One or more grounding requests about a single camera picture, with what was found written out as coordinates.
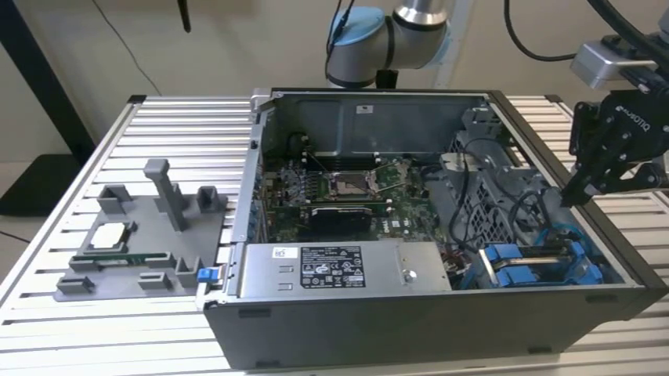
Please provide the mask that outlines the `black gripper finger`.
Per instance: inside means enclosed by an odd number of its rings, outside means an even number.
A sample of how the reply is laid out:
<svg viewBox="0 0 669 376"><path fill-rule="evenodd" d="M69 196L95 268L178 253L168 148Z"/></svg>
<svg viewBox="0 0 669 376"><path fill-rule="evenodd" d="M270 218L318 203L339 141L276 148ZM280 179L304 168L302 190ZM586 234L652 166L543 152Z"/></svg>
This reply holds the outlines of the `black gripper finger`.
<svg viewBox="0 0 669 376"><path fill-rule="evenodd" d="M664 167L656 162L638 165L636 172L624 176L634 168L627 161L602 161L595 165L591 180L591 195L632 193L664 188Z"/></svg>
<svg viewBox="0 0 669 376"><path fill-rule="evenodd" d="M631 133L616 102L600 104L582 102L575 110L571 130L571 155L576 156L574 173L562 190L562 205L587 204L611 185L610 174L628 160Z"/></svg>

